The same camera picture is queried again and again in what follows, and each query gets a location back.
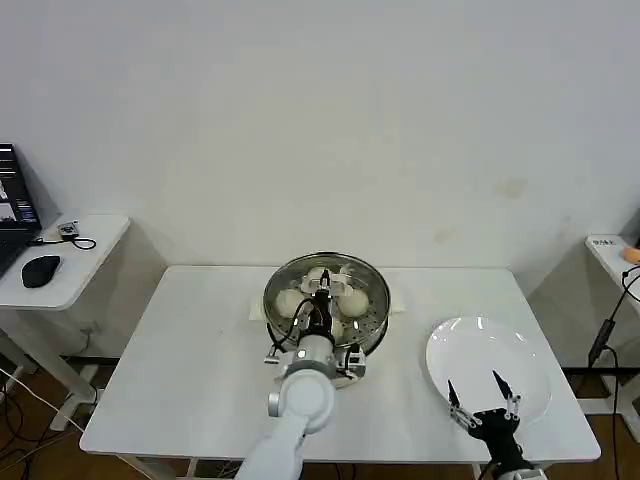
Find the power adapter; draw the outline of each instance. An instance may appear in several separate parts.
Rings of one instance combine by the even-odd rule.
[[[607,342],[609,341],[609,337],[611,336],[611,332],[613,332],[613,327],[616,326],[616,322],[613,320],[606,319],[602,326],[600,327],[600,331],[598,331],[598,335],[596,339],[593,341],[593,345],[591,345],[591,349],[589,350],[589,368],[593,367],[600,357],[600,354],[607,346]]]
[[[76,222],[61,223],[58,225],[58,233],[60,234],[60,237],[67,242],[70,242],[74,238],[78,238],[80,236]]]

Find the white desk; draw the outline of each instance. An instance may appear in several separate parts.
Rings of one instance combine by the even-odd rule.
[[[100,265],[108,257],[129,226],[129,218],[123,215],[85,215],[80,217],[64,216],[59,218],[47,231],[45,240],[55,240],[56,225],[62,222],[78,220],[80,236],[92,238],[96,247],[92,250],[79,250],[70,243],[30,247],[25,250],[11,268],[0,277],[0,309],[3,310],[4,324],[14,323],[21,327],[24,319],[16,310],[64,310],[78,299],[91,281]],[[25,288],[22,284],[22,267],[30,260],[43,255],[59,255],[61,263],[53,279],[40,288]],[[96,371],[95,366],[85,367],[78,375],[66,364],[47,343],[36,328],[29,329],[28,335],[7,335],[45,370],[63,383],[72,393],[61,411],[70,416],[81,403],[93,403],[96,392],[88,383]],[[51,428],[63,430],[66,420],[57,416]]]
[[[276,421],[267,416],[267,394],[278,367],[262,363],[271,344],[264,324],[248,320],[252,298],[274,270],[168,269],[82,436],[81,448],[125,457],[245,457]],[[513,325],[548,366],[553,392],[548,413],[517,432],[526,457],[573,462],[600,456],[509,271],[414,268],[382,273],[401,292],[407,311],[392,318],[380,347],[367,359],[364,379],[338,391],[334,419],[306,439],[305,459],[488,461],[484,444],[450,420],[425,370],[427,334],[440,321],[465,314]]]
[[[622,252],[631,245],[618,235],[591,235],[587,237],[585,244],[611,279],[622,290],[622,273],[634,266],[625,260]],[[631,273],[627,278],[627,285],[638,275],[640,275],[640,270]],[[629,291],[640,298],[640,280],[634,283]],[[631,300],[631,306],[640,315],[640,303]],[[609,415],[613,413],[613,393],[616,379],[611,376],[603,376],[602,381],[611,395],[608,398],[581,399],[580,406],[585,414]],[[640,443],[640,415],[638,415],[636,408],[633,406],[633,402],[638,398],[640,398],[640,375],[633,377],[621,386],[618,391],[618,413],[622,415],[622,419],[627,424],[633,438]]]

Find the black mouse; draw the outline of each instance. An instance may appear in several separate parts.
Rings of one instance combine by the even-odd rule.
[[[51,281],[58,265],[60,257],[57,255],[34,258],[22,267],[22,283],[27,288],[42,287]]]

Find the wooden floor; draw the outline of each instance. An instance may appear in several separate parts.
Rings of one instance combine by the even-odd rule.
[[[97,386],[104,386],[108,381],[111,371],[101,369],[95,380]],[[48,374],[39,372],[26,377],[26,383],[49,400],[54,405],[61,405],[66,392]],[[597,379],[589,381],[583,388],[585,395],[594,396],[595,392],[602,390]],[[38,400],[31,397],[19,386],[14,390],[14,397],[24,410],[25,423],[21,433],[25,437],[39,438],[53,416],[53,412]],[[9,420],[16,426],[19,422],[17,409],[8,405]],[[4,404],[0,405],[0,447],[11,437],[4,419]],[[88,419],[88,412],[80,412],[77,416],[79,423]],[[591,417],[589,422],[594,429],[596,437],[602,448],[600,460],[588,464],[554,465],[547,470],[547,475],[552,480],[579,478],[580,480],[615,480],[613,464],[613,448],[611,437],[610,417]],[[626,430],[624,423],[617,419],[618,454],[621,477],[625,480],[640,478],[640,444],[633,441]],[[30,466],[30,480],[140,480],[145,477],[133,471],[120,460],[112,457],[88,455],[78,448],[79,433],[71,428],[56,439],[57,443],[48,446],[33,455]],[[6,458],[7,452],[13,449],[30,451],[35,443],[14,441],[8,449],[0,453],[0,480],[26,480],[23,477],[25,462],[16,462],[23,452],[15,452]],[[184,460],[171,462],[172,467],[179,475],[186,473],[187,463]],[[199,468],[199,475],[215,474],[220,471],[221,463],[203,463]],[[233,465],[227,471],[233,471]],[[305,464],[302,478],[306,480],[351,480],[352,466],[340,465],[340,476],[333,464]],[[438,479],[438,480],[468,480],[471,470],[468,466],[437,465],[437,466],[405,466],[405,465],[369,465],[359,464],[356,467],[358,480],[382,480],[382,479]]]

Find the white plate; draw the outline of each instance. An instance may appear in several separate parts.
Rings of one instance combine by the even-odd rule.
[[[484,317],[452,318],[427,342],[427,369],[448,402],[451,380],[461,405],[475,413],[506,406],[492,370],[522,395],[521,426],[544,415],[551,387],[544,365],[520,333]]]

